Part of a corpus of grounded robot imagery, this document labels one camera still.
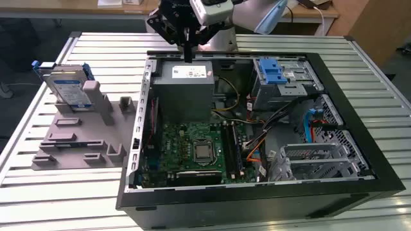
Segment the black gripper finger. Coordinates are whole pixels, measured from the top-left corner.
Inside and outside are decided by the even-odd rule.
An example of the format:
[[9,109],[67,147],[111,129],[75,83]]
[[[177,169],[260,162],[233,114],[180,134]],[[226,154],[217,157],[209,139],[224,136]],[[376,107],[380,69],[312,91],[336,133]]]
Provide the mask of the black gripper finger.
[[192,63],[193,48],[205,45],[217,32],[224,28],[225,22],[214,23],[200,29],[200,24],[194,23],[188,27],[188,62]]
[[174,28],[173,25],[162,19],[159,9],[154,9],[146,19],[147,26],[170,44],[176,45],[184,54],[184,62],[190,63],[190,48],[186,44],[184,31],[181,28]]

